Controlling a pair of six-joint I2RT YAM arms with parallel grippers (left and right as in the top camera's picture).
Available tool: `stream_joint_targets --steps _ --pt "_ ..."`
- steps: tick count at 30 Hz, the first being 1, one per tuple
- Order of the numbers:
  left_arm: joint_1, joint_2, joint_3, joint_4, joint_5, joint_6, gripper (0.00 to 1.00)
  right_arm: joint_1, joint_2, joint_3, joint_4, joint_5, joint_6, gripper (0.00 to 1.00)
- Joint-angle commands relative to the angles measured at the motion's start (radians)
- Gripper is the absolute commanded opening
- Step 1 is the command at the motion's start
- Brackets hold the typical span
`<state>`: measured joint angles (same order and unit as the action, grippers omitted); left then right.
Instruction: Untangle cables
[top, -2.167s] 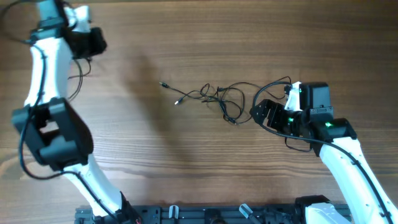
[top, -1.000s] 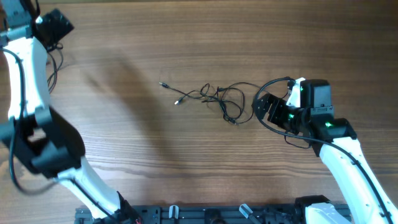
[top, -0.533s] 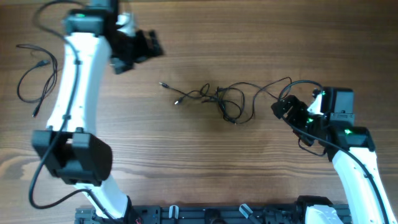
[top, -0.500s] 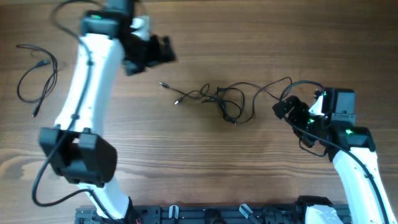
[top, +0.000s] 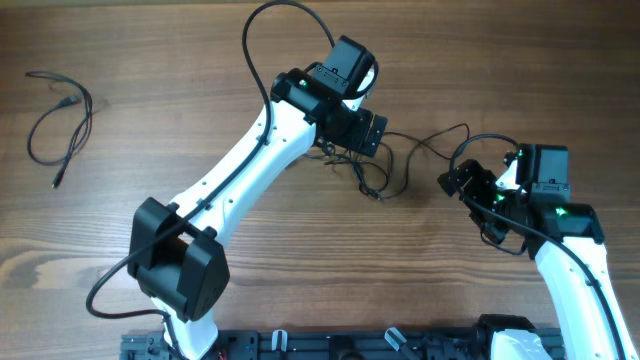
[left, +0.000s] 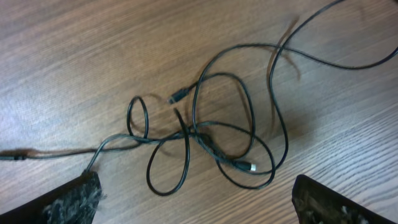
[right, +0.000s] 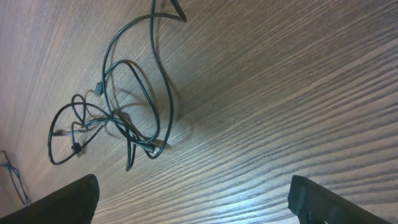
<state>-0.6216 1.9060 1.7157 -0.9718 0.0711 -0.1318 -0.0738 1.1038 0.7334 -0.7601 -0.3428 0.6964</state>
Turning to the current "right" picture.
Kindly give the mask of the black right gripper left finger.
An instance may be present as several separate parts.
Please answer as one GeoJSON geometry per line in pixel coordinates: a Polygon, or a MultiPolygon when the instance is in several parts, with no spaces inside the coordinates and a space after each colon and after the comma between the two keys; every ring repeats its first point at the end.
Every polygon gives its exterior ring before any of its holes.
{"type": "Polygon", "coordinates": [[[98,179],[88,174],[1,218],[1,223],[90,224],[100,198],[98,179]]]}

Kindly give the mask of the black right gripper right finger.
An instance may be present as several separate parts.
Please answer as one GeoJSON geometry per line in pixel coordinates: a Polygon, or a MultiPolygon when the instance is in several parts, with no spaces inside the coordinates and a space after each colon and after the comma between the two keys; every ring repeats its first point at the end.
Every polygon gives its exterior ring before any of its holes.
{"type": "Polygon", "coordinates": [[[301,224],[389,224],[316,182],[299,175],[292,177],[287,199],[288,209],[298,217],[301,224]]]}

